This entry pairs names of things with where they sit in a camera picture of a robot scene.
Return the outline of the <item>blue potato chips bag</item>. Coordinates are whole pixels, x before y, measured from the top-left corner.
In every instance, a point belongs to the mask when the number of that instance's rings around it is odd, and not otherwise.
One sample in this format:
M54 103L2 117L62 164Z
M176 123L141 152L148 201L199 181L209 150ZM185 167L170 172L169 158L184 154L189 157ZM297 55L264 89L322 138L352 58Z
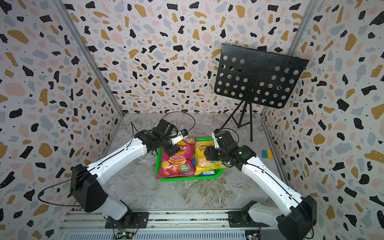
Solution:
M214 170L205 171L198 175L198 177L214 176L216 173Z

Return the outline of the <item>yellow potato chips bag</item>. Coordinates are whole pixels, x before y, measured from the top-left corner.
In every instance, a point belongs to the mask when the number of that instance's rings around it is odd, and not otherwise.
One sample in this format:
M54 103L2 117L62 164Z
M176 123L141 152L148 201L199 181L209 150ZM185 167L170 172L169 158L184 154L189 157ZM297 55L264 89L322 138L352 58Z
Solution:
M213 174L216 170L225 169L226 166L222 161L210 161L205 153L209 152L209 147L215 149L215 144L212 139L196 139L195 142L195 175L204 175L205 172Z

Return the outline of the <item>magenta potato chips bag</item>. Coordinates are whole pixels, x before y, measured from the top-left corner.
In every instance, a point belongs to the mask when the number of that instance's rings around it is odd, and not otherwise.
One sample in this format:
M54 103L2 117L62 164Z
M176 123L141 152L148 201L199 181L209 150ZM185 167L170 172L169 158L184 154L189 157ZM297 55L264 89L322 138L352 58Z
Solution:
M193 164L196 139L188 138L176 144L179 151L172 157L159 149L156 179L194 177L196 167Z

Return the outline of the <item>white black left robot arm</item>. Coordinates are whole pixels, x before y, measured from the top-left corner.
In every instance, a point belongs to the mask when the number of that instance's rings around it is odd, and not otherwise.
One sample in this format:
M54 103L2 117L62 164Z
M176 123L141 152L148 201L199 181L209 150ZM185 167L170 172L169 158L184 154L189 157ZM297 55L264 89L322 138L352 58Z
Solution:
M175 136L143 130L132 140L103 159L88 166L81 164L72 169L71 194L87 213L99 212L120 223L130 222L133 211L123 202L108 195L102 188L118 171L137 158L157 149L171 155L180 149L176 144L188 137L187 130Z

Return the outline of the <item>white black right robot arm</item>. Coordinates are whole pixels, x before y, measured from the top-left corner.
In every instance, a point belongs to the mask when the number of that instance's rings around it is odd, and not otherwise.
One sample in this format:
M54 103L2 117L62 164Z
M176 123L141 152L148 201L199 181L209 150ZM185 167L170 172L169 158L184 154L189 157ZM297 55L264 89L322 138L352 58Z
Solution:
M279 229L287 240L313 239L314 226L317 223L317 202L308 195L288 187L261 161L248 146L235 147L231 150L219 147L207 147L204 153L208 161L222 161L236 167L261 187L277 205L277 215L263 218L261 209L253 204L248 209L248 216L253 222L261 222Z

